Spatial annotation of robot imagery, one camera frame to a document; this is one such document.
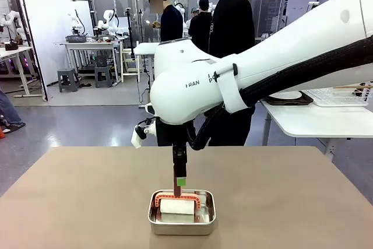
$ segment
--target metal rack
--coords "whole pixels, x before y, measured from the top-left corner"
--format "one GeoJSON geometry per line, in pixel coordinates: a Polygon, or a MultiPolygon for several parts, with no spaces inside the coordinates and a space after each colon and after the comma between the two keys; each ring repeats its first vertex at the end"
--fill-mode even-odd
{"type": "Polygon", "coordinates": [[[305,90],[321,107],[367,106],[373,93],[373,83],[336,88],[305,90]]]}

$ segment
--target stool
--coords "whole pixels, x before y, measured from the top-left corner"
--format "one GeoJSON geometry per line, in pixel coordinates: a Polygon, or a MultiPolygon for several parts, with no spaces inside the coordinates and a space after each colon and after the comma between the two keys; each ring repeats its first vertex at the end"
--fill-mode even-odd
{"type": "Polygon", "coordinates": [[[94,67],[94,80],[96,81],[96,87],[99,87],[101,85],[112,87],[112,74],[110,71],[110,66],[104,66],[104,67],[94,67]]]}
{"type": "Polygon", "coordinates": [[[77,92],[80,87],[78,75],[73,68],[64,68],[57,71],[59,92],[62,89],[70,89],[72,92],[77,92]]]}

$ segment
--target man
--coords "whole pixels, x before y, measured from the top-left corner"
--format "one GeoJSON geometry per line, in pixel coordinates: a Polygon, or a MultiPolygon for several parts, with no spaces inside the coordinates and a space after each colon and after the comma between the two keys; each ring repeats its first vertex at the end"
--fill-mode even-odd
{"type": "Polygon", "coordinates": [[[163,13],[160,23],[149,24],[155,29],[161,29],[161,42],[182,38],[184,20],[171,2],[169,0],[149,0],[149,4],[151,13],[163,13]]]}
{"type": "Polygon", "coordinates": [[[13,104],[10,102],[5,93],[0,89],[0,129],[5,134],[17,131],[26,124],[22,122],[13,104]]]}
{"type": "Polygon", "coordinates": [[[189,29],[190,26],[191,26],[191,20],[193,19],[193,17],[197,16],[198,15],[198,10],[197,8],[192,8],[191,10],[191,18],[189,20],[186,21],[186,27],[189,29]]]}
{"type": "MultiPolygon", "coordinates": [[[[249,0],[219,0],[211,24],[209,53],[223,58],[250,49],[254,42],[255,29],[249,0]]],[[[254,111],[255,106],[234,114],[225,112],[209,146],[244,146],[254,111]]]]}
{"type": "Polygon", "coordinates": [[[199,1],[200,13],[191,20],[189,35],[192,42],[202,51],[209,52],[209,37],[212,15],[209,13],[209,0],[199,1]]]}

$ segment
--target white backdrop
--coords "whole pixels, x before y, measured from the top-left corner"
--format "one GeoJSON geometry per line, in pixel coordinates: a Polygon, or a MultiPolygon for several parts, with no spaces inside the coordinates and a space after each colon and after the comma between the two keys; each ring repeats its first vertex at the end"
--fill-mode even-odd
{"type": "Polygon", "coordinates": [[[92,33],[88,3],[71,0],[25,0],[25,4],[44,84],[49,85],[58,80],[57,70],[68,66],[65,47],[55,44],[65,41],[65,36],[71,34],[68,13],[77,9],[86,29],[92,33]]]}

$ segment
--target tan table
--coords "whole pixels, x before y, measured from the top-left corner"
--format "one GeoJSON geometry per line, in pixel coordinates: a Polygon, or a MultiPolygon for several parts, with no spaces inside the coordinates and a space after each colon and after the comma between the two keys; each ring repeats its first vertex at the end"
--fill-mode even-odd
{"type": "Polygon", "coordinates": [[[373,207],[316,148],[190,150],[210,236],[151,233],[150,195],[172,183],[170,148],[53,148],[0,199],[0,248],[373,248],[373,207]]]}

